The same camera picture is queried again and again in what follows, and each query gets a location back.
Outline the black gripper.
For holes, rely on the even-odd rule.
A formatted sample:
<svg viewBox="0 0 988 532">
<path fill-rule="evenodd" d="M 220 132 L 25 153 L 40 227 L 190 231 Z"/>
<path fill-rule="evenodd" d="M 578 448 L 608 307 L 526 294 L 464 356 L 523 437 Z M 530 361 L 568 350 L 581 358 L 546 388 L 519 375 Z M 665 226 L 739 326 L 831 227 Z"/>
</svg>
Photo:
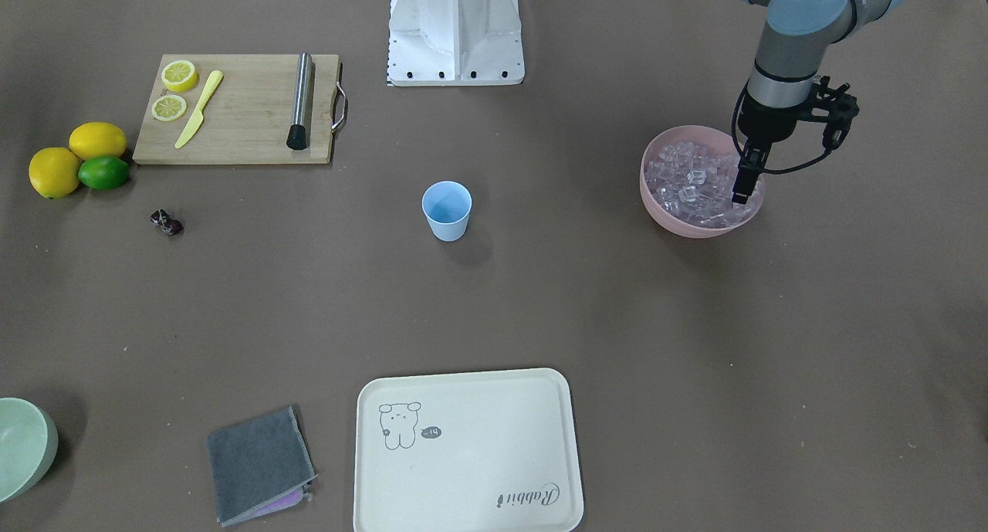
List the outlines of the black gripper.
<svg viewBox="0 0 988 532">
<path fill-rule="evenodd" d="M 738 169 L 732 187 L 731 201 L 747 205 L 755 193 L 772 144 L 785 141 L 794 133 L 800 115 L 808 107 L 808 99 L 791 107 L 768 107 L 753 98 L 741 98 L 739 131 L 745 147 L 739 155 Z M 754 142 L 755 146 L 746 146 Z"/>
</svg>

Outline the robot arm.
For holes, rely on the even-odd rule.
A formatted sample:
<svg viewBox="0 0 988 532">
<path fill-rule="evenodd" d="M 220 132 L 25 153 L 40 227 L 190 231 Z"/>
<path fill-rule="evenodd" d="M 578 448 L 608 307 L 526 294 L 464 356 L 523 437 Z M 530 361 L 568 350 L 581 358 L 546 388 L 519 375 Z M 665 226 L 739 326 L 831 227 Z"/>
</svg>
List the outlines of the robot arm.
<svg viewBox="0 0 988 532">
<path fill-rule="evenodd" d="M 858 115 L 847 85 L 833 88 L 819 69 L 831 44 L 878 21 L 906 0 L 741 0 L 766 8 L 766 22 L 753 68 L 732 114 L 731 135 L 739 155 L 732 201 L 745 205 L 769 175 L 773 145 L 799 123 L 822 124 L 822 155 L 837 150 Z"/>
</svg>

